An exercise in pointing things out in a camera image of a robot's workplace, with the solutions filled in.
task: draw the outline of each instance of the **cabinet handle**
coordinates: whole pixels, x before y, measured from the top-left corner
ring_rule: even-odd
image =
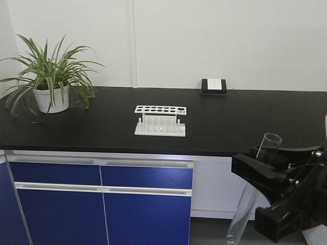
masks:
[[[33,182],[15,182],[15,188],[26,189],[26,190],[103,192],[103,193],[144,194],[144,195],[175,195],[175,196],[182,196],[182,197],[192,196],[191,189],[175,189],[175,188],[72,185],[72,184],[52,184],[52,183],[33,183]]]
[[[193,161],[188,160],[158,160],[158,159],[121,159],[121,158],[94,158],[72,156],[45,156],[45,155],[7,155],[9,161],[58,163],[58,164],[91,164],[110,166],[141,166],[141,167],[180,167],[193,168]]]

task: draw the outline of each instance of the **wall socket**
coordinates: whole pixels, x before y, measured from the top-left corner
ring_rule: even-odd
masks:
[[[226,80],[218,78],[202,79],[201,91],[204,94],[226,94]]]
[[[221,79],[207,79],[208,90],[221,90]]]

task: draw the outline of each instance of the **blue cabinet door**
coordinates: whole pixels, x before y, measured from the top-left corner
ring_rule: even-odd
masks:
[[[191,197],[105,193],[110,245],[188,245]]]
[[[192,189],[193,169],[184,167],[101,166],[105,186]]]
[[[0,163],[0,245],[30,244],[7,164]]]
[[[102,193],[18,190],[33,245],[108,245]]]
[[[101,185],[97,165],[10,162],[15,182]]]

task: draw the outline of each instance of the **white wall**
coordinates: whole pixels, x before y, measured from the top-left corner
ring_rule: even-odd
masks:
[[[31,37],[49,46],[66,35],[66,46],[87,45],[95,51],[81,55],[82,59],[102,63],[93,66],[99,73],[90,74],[99,86],[132,86],[129,37],[130,0],[7,0],[16,34]],[[18,49],[26,50],[17,39]]]
[[[7,2],[15,33],[92,46],[95,85],[327,91],[326,0]]]
[[[139,85],[327,90],[326,14],[326,0],[137,0]]]
[[[10,57],[18,52],[6,0],[0,0],[0,60]],[[15,77],[21,70],[21,65],[9,60],[0,62],[0,79]],[[14,85],[15,82],[0,83],[0,98],[9,91],[3,93],[5,88]]]

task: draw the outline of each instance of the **test tube rack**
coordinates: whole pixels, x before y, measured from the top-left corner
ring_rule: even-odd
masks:
[[[179,136],[185,137],[185,124],[180,123],[177,115],[186,115],[182,106],[136,106],[138,118],[135,135]]]

